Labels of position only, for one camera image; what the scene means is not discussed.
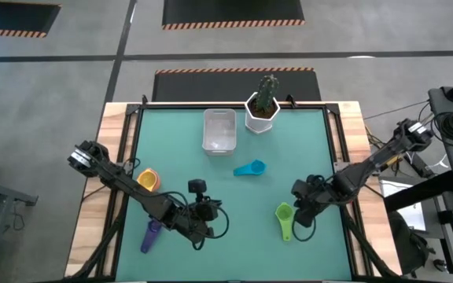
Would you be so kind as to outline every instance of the concrete floor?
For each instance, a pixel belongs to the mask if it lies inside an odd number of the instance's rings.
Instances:
[[[27,0],[27,2],[54,2]],[[0,38],[2,56],[115,55],[129,0],[63,0],[45,39]],[[453,50],[453,0],[302,0],[301,27],[162,31],[162,1],[140,0],[125,54]],[[365,117],[427,99],[453,85],[453,57],[123,62],[114,101],[151,96],[162,68],[313,67],[322,99],[359,101]],[[94,138],[112,62],[0,63],[0,183],[37,193],[26,227],[0,247],[0,282],[59,279],[85,179],[65,161]],[[368,119],[387,140],[420,106]],[[422,154],[444,155],[438,142]],[[444,168],[435,167],[443,172]]]

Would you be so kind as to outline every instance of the white pot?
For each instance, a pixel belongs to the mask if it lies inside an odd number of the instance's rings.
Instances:
[[[270,119],[264,119],[264,118],[257,118],[251,114],[251,110],[249,109],[249,103],[251,102],[252,99],[256,96],[257,92],[253,93],[251,97],[244,103],[245,107],[245,126],[250,129],[255,134],[261,134],[266,131],[269,131],[272,129],[272,123],[275,120],[275,117],[279,113],[279,110],[281,110],[281,107],[279,106],[279,103],[277,103],[277,100],[275,100],[274,97],[274,103],[275,107],[277,109],[275,110],[274,115]]]

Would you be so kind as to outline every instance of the white paper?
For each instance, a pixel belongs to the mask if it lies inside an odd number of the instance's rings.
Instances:
[[[381,190],[384,197],[388,197],[410,187],[412,187],[412,185],[381,180]],[[403,219],[405,219],[408,227],[411,229],[425,231],[424,215],[422,214],[421,203],[416,203],[409,207],[398,209],[398,212],[401,214]]]

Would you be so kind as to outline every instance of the black floor mat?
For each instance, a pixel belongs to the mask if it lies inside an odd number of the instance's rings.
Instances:
[[[152,101],[246,101],[264,75],[279,79],[276,99],[321,101],[313,68],[210,68],[159,70]]]
[[[0,36],[43,38],[61,6],[0,2]]]
[[[300,0],[165,0],[165,30],[305,23]]]

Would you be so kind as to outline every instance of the clear plastic container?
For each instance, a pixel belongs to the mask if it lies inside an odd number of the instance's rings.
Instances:
[[[209,156],[234,154],[237,145],[237,121],[233,109],[207,109],[204,111],[204,137],[202,148]]]

